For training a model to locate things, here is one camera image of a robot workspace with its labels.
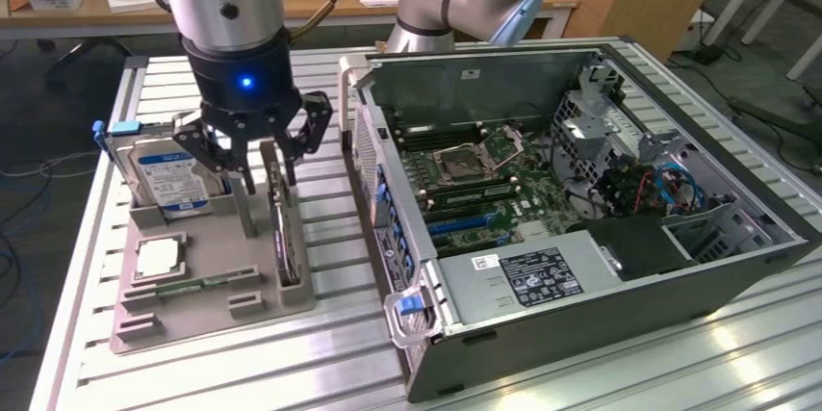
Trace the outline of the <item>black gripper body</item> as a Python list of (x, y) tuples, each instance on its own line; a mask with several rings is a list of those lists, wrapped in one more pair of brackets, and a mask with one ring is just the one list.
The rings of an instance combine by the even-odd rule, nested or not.
[(301, 108), (289, 38), (283, 29), (260, 46), (239, 51), (205, 50), (182, 40), (201, 97), (201, 118), (236, 140), (285, 133)]

